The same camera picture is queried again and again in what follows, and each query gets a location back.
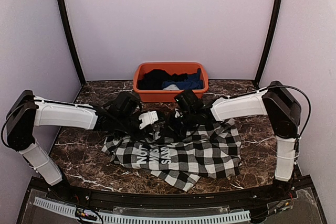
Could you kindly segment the black white plaid shirt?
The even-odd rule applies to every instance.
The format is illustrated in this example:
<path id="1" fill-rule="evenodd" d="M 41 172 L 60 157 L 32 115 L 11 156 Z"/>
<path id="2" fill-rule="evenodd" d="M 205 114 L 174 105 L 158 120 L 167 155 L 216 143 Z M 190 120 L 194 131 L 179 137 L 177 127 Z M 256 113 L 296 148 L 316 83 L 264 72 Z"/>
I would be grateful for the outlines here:
<path id="1" fill-rule="evenodd" d="M 241 140 L 234 119 L 201 125 L 176 142 L 129 136 L 106 137 L 102 152 L 111 162 L 128 169 L 141 169 L 169 185 L 190 190 L 201 177 L 212 179 L 239 175 Z"/>

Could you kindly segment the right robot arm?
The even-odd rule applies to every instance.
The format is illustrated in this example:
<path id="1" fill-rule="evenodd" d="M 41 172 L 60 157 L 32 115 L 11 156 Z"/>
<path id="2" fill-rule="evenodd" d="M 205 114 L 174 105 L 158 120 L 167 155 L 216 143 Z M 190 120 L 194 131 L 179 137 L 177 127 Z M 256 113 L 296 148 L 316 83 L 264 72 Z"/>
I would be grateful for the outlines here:
<path id="1" fill-rule="evenodd" d="M 301 123 L 302 108 L 291 91 L 308 98 L 302 90 L 279 81 L 259 90 L 222 96 L 207 103 L 192 90 L 185 90 L 175 96 L 178 108 L 170 113 L 166 127 L 181 140 L 186 138 L 187 131 L 200 125 L 247 116 L 266 116 L 277 140 L 277 181 L 268 187 L 268 195 L 278 200 L 288 191 L 287 182 L 291 180 L 299 156 L 299 141 L 307 127 L 306 123 Z"/>

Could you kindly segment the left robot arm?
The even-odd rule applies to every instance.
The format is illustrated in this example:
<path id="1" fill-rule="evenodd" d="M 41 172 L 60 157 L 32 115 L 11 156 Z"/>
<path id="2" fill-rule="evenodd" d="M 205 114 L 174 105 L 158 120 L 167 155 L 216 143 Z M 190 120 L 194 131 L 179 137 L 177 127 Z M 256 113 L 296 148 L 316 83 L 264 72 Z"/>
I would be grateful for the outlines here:
<path id="1" fill-rule="evenodd" d="M 6 116 L 1 140 L 7 148 L 20 153 L 61 200 L 69 201 L 74 197 L 74 189 L 38 137 L 45 136 L 47 130 L 58 132 L 70 127 L 125 133 L 139 139 L 163 119 L 163 113 L 158 110 L 143 111 L 140 100 L 127 92 L 104 105 L 94 105 L 49 100 L 25 90 Z"/>

